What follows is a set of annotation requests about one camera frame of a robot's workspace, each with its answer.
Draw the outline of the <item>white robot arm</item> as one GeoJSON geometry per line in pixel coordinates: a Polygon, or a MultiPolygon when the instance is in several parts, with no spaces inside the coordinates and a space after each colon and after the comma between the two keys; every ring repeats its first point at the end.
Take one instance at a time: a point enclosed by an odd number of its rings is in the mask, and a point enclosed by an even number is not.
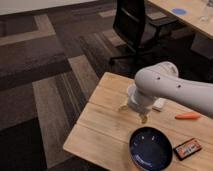
{"type": "Polygon", "coordinates": [[[213,83],[182,79],[176,65],[168,61],[138,70],[119,110],[131,108],[146,116],[159,98],[174,101],[213,119],[213,83]]]}

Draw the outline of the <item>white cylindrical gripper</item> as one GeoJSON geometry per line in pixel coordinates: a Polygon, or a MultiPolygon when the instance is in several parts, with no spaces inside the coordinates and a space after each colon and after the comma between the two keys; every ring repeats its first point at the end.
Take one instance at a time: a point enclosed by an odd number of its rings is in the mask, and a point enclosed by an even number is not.
{"type": "Polygon", "coordinates": [[[132,96],[128,96],[127,102],[128,105],[127,104],[121,105],[118,111],[122,112],[131,108],[135,112],[141,114],[140,115],[141,123],[145,124],[148,120],[147,114],[151,110],[155,101],[156,101],[155,97],[148,96],[135,90],[132,96]]]}

